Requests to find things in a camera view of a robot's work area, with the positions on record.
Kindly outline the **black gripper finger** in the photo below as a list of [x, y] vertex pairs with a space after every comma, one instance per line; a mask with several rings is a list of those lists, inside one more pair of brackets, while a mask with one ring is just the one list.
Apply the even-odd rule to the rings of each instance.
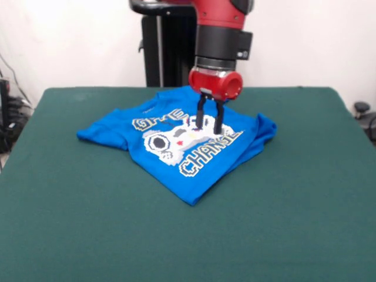
[[202, 92], [200, 94], [200, 99], [197, 104], [197, 113], [196, 113], [196, 127], [202, 129], [203, 127], [203, 118], [204, 118], [204, 104], [206, 103], [206, 95]]
[[215, 135], [219, 135], [222, 133], [222, 124], [223, 124], [223, 116], [224, 116], [224, 102], [222, 100], [215, 100], [216, 102], [216, 109], [217, 115], [215, 117], [214, 122], [214, 129], [213, 132]]

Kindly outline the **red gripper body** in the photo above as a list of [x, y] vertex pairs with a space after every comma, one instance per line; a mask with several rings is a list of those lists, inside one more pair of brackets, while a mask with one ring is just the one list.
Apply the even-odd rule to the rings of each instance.
[[243, 89], [243, 78], [232, 70], [211, 70], [193, 67], [189, 73], [189, 84], [197, 93], [203, 92], [215, 100], [236, 99]]

